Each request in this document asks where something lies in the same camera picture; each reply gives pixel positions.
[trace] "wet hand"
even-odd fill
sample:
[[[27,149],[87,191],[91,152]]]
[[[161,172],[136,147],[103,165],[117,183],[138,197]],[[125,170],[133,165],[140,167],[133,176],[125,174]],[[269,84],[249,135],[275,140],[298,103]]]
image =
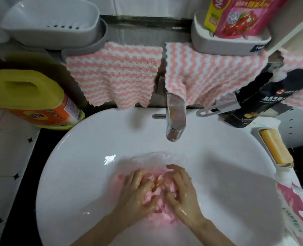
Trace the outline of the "wet hand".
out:
[[[164,178],[173,180],[179,191],[178,200],[174,198],[173,193],[168,191],[167,201],[185,225],[190,228],[198,227],[205,218],[198,205],[196,190],[192,185],[190,176],[184,168],[178,165],[167,165],[166,167],[174,171],[166,173]]]
[[[156,210],[156,204],[160,197],[154,197],[148,205],[143,204],[145,194],[152,190],[155,184],[148,180],[141,185],[144,174],[149,170],[136,170],[125,177],[124,187],[115,209],[113,217],[123,229],[135,224],[148,214]]]

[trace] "pink and white striped towel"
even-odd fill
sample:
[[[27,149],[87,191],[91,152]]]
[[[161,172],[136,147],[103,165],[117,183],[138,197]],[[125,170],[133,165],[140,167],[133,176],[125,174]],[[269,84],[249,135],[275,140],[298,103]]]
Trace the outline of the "pink and white striped towel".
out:
[[[211,106],[253,81],[267,64],[265,52],[248,57],[197,52],[191,43],[166,44],[165,87],[188,105]]]
[[[100,51],[69,56],[67,69],[94,106],[114,100],[121,110],[147,107],[162,59],[161,47],[107,42]]]
[[[292,70],[303,69],[303,56],[295,55],[285,49],[280,49],[280,51],[284,58],[284,65],[274,70],[274,74],[284,76]],[[303,89],[283,100],[282,103],[303,109]]]

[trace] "faucet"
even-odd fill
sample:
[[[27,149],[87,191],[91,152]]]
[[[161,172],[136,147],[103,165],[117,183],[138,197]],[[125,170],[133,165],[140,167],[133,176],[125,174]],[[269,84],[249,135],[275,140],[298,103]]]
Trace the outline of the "faucet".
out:
[[[176,142],[186,128],[186,104],[179,96],[166,93],[166,106],[166,138]]]

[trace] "sink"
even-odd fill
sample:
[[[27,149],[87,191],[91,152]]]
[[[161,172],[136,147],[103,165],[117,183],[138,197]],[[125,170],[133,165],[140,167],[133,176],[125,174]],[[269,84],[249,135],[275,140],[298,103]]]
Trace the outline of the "sink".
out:
[[[238,246],[274,246],[283,221],[275,190],[273,163],[246,129],[217,115],[187,110],[180,140],[165,136],[164,108],[101,111],[71,129],[51,153],[40,178],[36,218],[44,246],[68,246],[114,208],[109,179],[131,157],[168,152],[192,178],[205,217]],[[144,221],[111,245],[201,245],[182,224],[154,228]]]

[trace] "person's left hand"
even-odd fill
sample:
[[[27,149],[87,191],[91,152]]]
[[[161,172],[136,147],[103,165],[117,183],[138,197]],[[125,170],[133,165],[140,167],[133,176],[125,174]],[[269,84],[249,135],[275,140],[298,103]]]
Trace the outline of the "person's left hand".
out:
[[[155,186],[151,180],[140,185],[142,177],[148,172],[139,169],[125,177],[123,190],[112,212],[123,228],[135,224],[156,210],[156,203],[160,197],[154,197],[148,205],[143,205],[145,194]]]

